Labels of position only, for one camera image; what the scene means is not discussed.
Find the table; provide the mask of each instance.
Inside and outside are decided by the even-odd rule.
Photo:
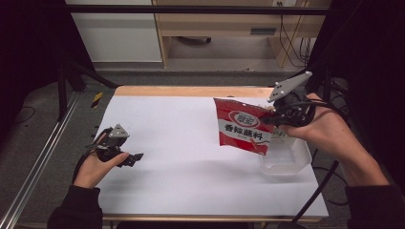
[[[269,176],[259,169],[259,155],[218,142],[212,97],[263,103],[271,92],[119,87],[99,131],[121,124],[130,134],[121,149],[144,157],[134,167],[113,169],[98,185],[104,219],[269,221],[295,216],[317,187],[310,165],[294,176]],[[320,197],[303,220],[327,215]]]

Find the red package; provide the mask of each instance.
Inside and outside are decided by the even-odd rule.
[[[220,145],[230,145],[265,155],[274,125],[259,119],[269,110],[232,99],[214,98],[217,106]]]

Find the black curtain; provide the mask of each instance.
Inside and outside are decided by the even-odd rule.
[[[0,141],[33,90],[57,81],[68,58],[94,71],[71,14],[45,10],[64,0],[4,0],[0,3]],[[82,90],[80,73],[69,69],[69,82]]]
[[[327,17],[307,88],[319,87],[327,71],[348,81],[348,102],[366,148],[405,193],[405,3],[334,0],[332,6],[355,12]]]

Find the transparent plastic box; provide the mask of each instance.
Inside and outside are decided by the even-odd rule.
[[[311,162],[307,142],[295,137],[274,137],[266,155],[260,155],[260,167],[267,175],[294,175]]]

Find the white cabinet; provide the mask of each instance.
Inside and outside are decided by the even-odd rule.
[[[66,0],[68,5],[152,5],[150,0]],[[72,13],[93,62],[161,62],[153,13]]]

